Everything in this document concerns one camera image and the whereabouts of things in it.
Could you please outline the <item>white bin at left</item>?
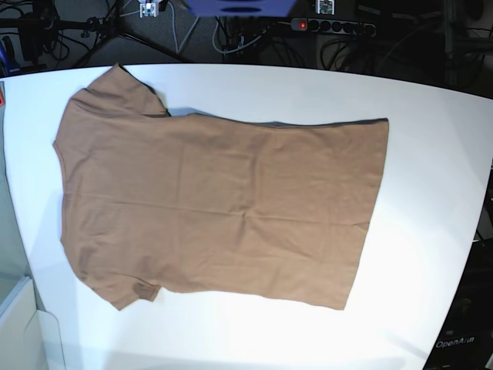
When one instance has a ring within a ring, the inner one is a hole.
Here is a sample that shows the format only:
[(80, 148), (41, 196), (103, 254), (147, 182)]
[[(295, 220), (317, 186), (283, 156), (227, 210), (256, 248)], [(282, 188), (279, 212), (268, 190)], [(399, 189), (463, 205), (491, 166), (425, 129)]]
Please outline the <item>white bin at left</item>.
[(27, 276), (1, 280), (1, 368), (65, 368), (58, 320), (37, 309)]

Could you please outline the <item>brown T-shirt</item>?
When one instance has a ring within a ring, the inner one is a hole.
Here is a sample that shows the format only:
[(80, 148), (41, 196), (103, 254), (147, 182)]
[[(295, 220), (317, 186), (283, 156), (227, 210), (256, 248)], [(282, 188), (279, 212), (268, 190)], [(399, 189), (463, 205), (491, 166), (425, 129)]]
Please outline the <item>brown T-shirt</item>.
[(172, 116), (113, 66), (53, 146), (76, 277), (117, 309), (224, 291), (341, 310), (384, 172), (385, 119), (318, 126)]

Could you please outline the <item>black power strip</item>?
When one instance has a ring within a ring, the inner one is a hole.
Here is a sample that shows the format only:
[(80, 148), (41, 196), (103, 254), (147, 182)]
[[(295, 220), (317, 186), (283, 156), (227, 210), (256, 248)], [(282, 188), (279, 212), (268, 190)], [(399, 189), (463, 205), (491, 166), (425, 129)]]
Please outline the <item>black power strip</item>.
[(375, 37), (377, 27), (371, 23), (321, 18), (292, 18), (289, 22), (295, 32), (312, 32), (317, 34), (355, 35)]

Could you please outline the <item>blue overhead mount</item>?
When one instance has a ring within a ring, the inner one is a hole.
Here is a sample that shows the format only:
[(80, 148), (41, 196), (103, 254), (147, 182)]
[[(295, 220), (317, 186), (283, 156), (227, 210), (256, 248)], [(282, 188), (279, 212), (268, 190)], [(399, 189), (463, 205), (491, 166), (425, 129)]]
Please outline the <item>blue overhead mount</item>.
[(199, 17), (265, 16), (285, 17), (295, 0), (189, 0), (189, 10)]

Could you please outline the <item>black tripod stand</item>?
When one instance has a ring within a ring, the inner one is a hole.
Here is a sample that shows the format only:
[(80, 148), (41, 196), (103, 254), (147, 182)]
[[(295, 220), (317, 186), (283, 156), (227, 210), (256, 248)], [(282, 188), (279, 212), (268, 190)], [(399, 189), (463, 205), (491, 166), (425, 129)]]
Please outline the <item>black tripod stand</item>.
[(54, 1), (20, 1), (5, 2), (2, 12), (16, 10), (18, 18), (2, 18), (2, 29), (16, 29), (21, 45), (23, 58), (31, 62), (35, 70), (44, 69), (39, 57), (51, 55), (56, 62), (62, 62), (70, 56), (70, 48), (65, 44), (68, 40), (82, 46), (86, 53), (73, 65), (75, 68), (84, 66), (92, 56), (108, 41), (115, 38), (128, 39), (150, 47), (178, 62), (188, 62), (178, 52), (174, 52), (158, 43), (130, 32), (122, 23), (121, 2), (116, 1), (108, 6), (105, 17), (88, 18), (85, 22), (66, 21), (60, 18)]

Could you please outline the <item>black OpenArm base box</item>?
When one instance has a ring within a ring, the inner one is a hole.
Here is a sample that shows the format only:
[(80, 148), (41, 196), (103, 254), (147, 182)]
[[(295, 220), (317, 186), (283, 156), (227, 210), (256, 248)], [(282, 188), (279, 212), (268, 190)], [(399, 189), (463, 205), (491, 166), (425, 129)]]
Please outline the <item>black OpenArm base box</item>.
[(480, 218), (458, 289), (424, 368), (492, 368), (490, 215)]

